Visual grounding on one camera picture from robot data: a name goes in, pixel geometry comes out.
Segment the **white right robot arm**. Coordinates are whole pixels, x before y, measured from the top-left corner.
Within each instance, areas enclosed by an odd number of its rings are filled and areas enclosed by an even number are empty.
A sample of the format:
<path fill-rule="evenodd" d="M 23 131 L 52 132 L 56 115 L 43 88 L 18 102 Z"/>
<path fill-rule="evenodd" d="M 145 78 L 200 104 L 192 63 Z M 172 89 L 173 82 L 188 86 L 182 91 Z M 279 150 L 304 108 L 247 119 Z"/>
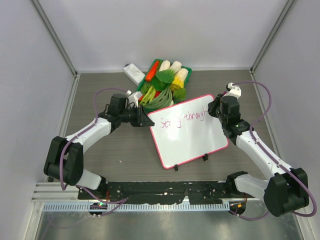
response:
<path fill-rule="evenodd" d="M 309 205 L 307 173 L 283 162 L 264 144 L 251 125 L 241 118 L 235 96 L 219 94 L 208 104 L 208 114 L 219 119 L 223 134 L 243 150 L 265 176 L 265 180 L 261 180 L 244 171 L 231 174 L 228 176 L 231 182 L 225 186 L 230 197 L 249 194 L 262 200 L 275 217 Z"/>

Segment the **pink framed whiteboard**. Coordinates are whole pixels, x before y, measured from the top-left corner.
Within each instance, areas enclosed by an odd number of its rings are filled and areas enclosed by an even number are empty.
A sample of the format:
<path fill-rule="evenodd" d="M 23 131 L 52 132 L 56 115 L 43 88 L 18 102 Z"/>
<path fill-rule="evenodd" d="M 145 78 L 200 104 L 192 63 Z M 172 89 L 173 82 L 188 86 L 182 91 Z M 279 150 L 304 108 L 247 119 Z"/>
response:
<path fill-rule="evenodd" d="M 153 111 L 150 132 L 164 169 L 185 164 L 229 146 L 220 121 L 208 114 L 215 97 L 205 94 Z"/>

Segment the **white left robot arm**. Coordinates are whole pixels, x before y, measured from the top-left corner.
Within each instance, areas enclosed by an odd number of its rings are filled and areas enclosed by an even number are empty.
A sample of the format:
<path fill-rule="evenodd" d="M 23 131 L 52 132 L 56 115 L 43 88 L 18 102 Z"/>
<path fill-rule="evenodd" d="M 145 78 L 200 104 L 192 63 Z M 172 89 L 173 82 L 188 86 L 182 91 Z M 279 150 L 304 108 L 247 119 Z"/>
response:
<path fill-rule="evenodd" d="M 101 138 L 115 131 L 122 123 L 129 123 L 132 127 L 155 125 L 141 106 L 129 105 L 125 95 L 115 93 L 104 111 L 97 114 L 86 127 L 67 137 L 54 137 L 44 164 L 44 174 L 59 180 L 62 189 L 67 185 L 82 187 L 89 190 L 93 198 L 102 199 L 107 192 L 106 178 L 85 169 L 85 152 Z"/>

